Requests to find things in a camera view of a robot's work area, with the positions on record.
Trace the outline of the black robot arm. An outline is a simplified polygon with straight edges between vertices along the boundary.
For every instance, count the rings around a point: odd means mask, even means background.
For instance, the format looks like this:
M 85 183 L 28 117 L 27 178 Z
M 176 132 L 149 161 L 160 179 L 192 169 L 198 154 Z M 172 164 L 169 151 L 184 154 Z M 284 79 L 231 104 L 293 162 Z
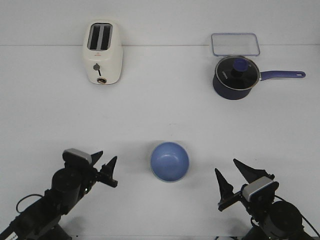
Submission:
M 252 168 L 237 159 L 233 163 L 247 181 L 234 193 L 234 187 L 215 168 L 220 201 L 218 210 L 222 212 L 237 202 L 241 202 L 251 216 L 252 228 L 244 240 L 312 240 L 305 232 L 303 221 L 311 223 L 292 203 L 276 195 L 279 182 L 264 169 Z
M 94 165 L 103 155 L 102 151 L 88 154 L 70 148 L 63 151 L 64 168 L 52 177 L 51 188 L 44 195 L 28 206 L 0 234 L 2 240 L 70 240 L 59 225 L 63 215 L 90 192 L 95 183 L 100 182 L 110 187 L 117 187 L 113 178 L 117 156 L 100 170 Z

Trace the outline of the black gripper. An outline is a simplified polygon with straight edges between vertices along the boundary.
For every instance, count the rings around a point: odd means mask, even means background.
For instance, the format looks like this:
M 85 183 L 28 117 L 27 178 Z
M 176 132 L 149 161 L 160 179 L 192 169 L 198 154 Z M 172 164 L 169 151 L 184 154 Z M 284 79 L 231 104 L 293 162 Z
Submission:
M 98 171 L 96 168 L 94 168 L 94 165 L 98 162 L 102 155 L 102 150 L 90 155 L 90 166 L 85 168 L 88 176 L 88 184 L 86 186 L 91 188 L 96 182 L 101 182 L 112 188 L 116 188 L 118 186 L 118 181 L 113 179 L 113 173 L 118 157 L 114 156 L 107 164 L 103 164 L 101 170 Z
M 247 181 L 241 189 L 234 193 L 234 187 L 227 182 L 221 172 L 215 168 L 220 201 L 218 210 L 223 211 L 236 202 L 241 202 L 246 211 L 254 220 L 263 220 L 267 216 L 279 183 L 274 181 L 275 175 L 269 174 L 265 169 L 250 167 L 234 158 L 233 163 Z

